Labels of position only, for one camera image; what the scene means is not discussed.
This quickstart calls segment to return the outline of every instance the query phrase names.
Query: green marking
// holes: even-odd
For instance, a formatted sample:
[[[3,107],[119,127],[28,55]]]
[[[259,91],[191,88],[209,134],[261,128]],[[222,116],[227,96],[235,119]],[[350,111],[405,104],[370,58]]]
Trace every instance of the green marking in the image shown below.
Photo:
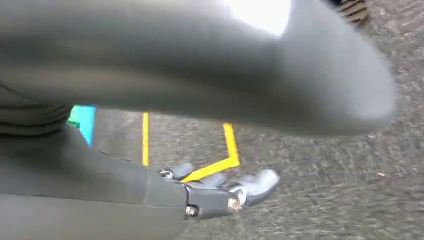
[[[80,129],[80,127],[81,127],[81,124],[80,124],[79,122],[77,122],[77,121],[71,121],[71,120],[68,120],[68,121],[67,121],[67,124],[69,124],[69,125],[71,125],[71,126],[73,126],[73,127],[77,128],[77,129]]]

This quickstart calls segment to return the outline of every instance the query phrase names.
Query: silver screw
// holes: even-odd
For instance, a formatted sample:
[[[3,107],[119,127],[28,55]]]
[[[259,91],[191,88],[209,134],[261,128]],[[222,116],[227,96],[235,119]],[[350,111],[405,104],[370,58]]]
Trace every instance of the silver screw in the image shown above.
[[[169,180],[174,179],[174,173],[171,170],[161,169],[160,171],[158,171],[158,173],[162,178],[169,179]]]
[[[185,214],[189,217],[197,217],[199,215],[199,209],[194,206],[188,206],[185,208]]]
[[[230,199],[228,199],[228,209],[230,210],[230,212],[237,213],[242,208],[243,206],[241,205],[238,198],[231,197]]]

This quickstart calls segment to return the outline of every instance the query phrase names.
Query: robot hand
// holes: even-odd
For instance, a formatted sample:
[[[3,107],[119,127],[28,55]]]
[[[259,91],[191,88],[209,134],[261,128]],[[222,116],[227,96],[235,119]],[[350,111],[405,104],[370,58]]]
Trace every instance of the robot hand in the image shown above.
[[[182,182],[195,168],[183,163],[163,168],[158,173],[165,179],[181,184],[187,190],[185,214],[198,220],[229,216],[246,207],[263,202],[280,181],[278,174],[266,169],[255,176],[242,177],[238,182],[225,185],[226,177],[216,173],[199,181]]]

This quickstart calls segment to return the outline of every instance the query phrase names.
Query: yellow line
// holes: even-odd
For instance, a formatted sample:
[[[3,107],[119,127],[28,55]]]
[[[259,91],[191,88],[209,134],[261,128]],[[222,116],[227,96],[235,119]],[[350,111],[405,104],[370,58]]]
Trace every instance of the yellow line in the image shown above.
[[[240,166],[236,137],[234,136],[234,130],[231,124],[224,124],[224,134],[226,147],[228,149],[228,158],[192,172],[183,180],[184,183],[197,181],[212,174]]]
[[[149,166],[149,114],[143,113],[143,165]]]
[[[192,172],[182,182],[187,183],[187,182],[197,181],[207,176],[210,176],[212,174],[216,174],[224,170],[227,170],[229,168],[237,167],[236,165],[233,165],[233,164],[234,164],[234,161],[232,161],[232,159],[230,158],[215,162],[214,164],[211,164],[207,167],[204,167],[202,169]]]
[[[235,161],[236,167],[240,165],[239,152],[237,151],[236,137],[234,135],[233,126],[229,123],[224,124],[224,134],[226,147],[228,149],[228,157]]]

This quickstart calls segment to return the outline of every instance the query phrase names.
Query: gray pavement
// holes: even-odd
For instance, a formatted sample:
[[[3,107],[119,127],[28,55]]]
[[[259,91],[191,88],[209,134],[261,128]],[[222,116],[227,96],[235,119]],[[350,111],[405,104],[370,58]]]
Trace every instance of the gray pavement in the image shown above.
[[[230,178],[274,168],[281,184],[264,204],[193,223],[180,240],[424,239],[424,1],[368,4],[363,31],[395,75],[398,119],[369,135],[331,139],[235,126],[241,166]],[[99,110],[94,147],[141,163],[142,125],[140,113]],[[155,166],[203,167],[227,156],[216,122],[151,114],[149,139]]]

